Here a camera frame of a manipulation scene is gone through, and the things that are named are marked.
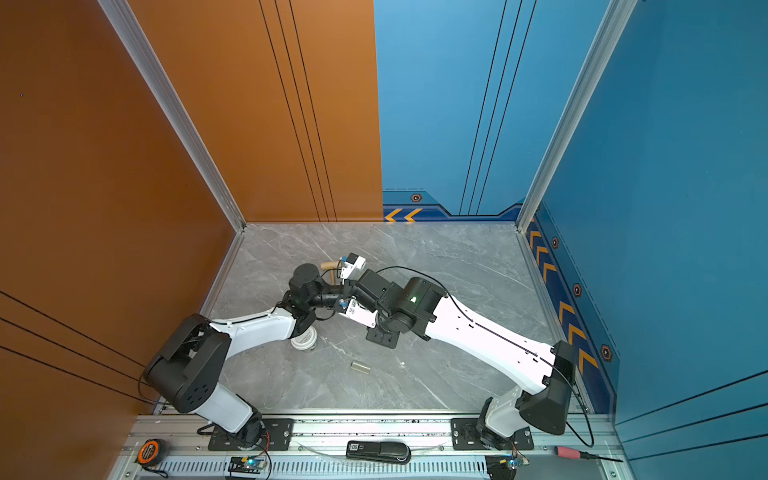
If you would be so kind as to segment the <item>remote battery cover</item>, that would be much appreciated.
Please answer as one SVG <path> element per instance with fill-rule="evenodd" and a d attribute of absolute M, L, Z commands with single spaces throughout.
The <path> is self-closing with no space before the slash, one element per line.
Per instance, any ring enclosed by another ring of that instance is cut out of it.
<path fill-rule="evenodd" d="M 363 374 L 369 374 L 371 372 L 371 367 L 370 366 L 365 365 L 365 364 L 360 363 L 360 362 L 357 362 L 357 361 L 353 361 L 350 364 L 350 368 L 353 371 L 356 371 L 356 372 L 359 372 L 359 373 L 363 373 Z"/>

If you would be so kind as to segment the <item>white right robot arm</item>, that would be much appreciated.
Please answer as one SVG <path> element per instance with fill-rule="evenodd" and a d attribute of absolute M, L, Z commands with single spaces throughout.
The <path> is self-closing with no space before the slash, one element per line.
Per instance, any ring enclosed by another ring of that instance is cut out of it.
<path fill-rule="evenodd" d="M 481 442 L 497 450 L 533 427 L 563 435 L 575 394 L 575 350 L 528 339 L 472 311 L 432 278 L 413 277 L 402 287 L 367 270 L 350 287 L 350 299 L 372 312 L 379 334 L 397 339 L 412 333 L 425 341 L 456 347 L 503 373 L 514 388 L 485 401 L 476 430 Z"/>

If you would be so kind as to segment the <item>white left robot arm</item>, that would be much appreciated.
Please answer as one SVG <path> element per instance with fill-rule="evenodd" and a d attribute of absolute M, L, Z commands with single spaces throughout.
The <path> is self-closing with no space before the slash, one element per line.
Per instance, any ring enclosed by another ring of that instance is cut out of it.
<path fill-rule="evenodd" d="M 317 342 L 317 309 L 334 311 L 349 296 L 358 268 L 346 256 L 322 269 L 297 267 L 289 289 L 264 312 L 212 320 L 185 318 L 145 368 L 142 378 L 178 412 L 198 415 L 249 448 L 265 434 L 259 410 L 219 382 L 225 362 L 262 345 L 288 340 L 299 351 Z"/>

